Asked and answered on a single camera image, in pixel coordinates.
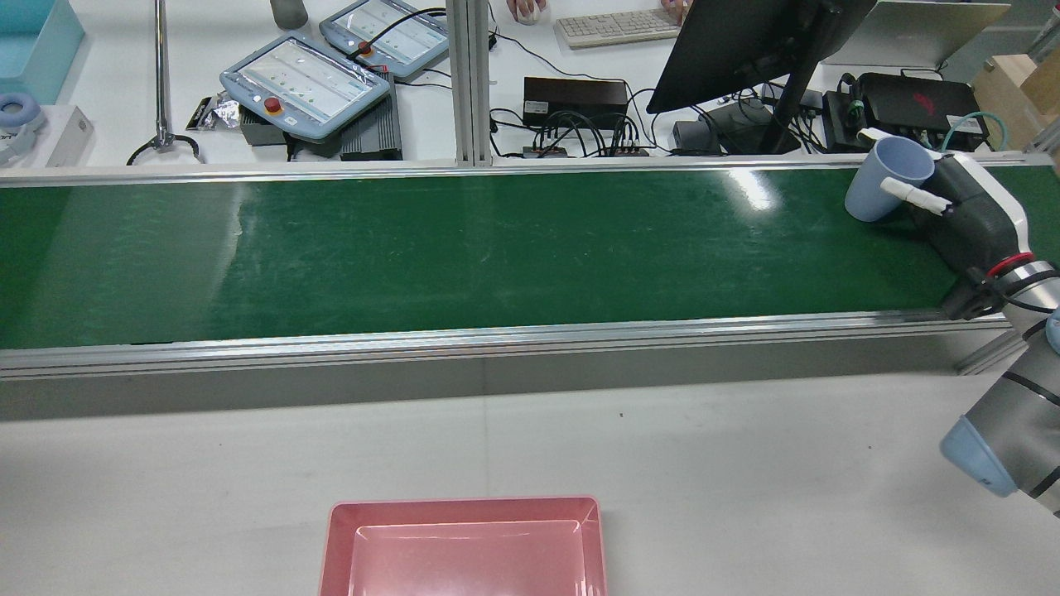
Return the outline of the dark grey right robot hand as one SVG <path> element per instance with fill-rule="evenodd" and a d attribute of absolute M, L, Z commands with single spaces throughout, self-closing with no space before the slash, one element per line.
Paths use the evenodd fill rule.
<path fill-rule="evenodd" d="M 871 148 L 846 192 L 853 220 L 874 223 L 906 210 L 954 271 L 1000 276 L 1034 261 L 1022 204 L 976 159 L 873 127 L 858 135 Z"/>

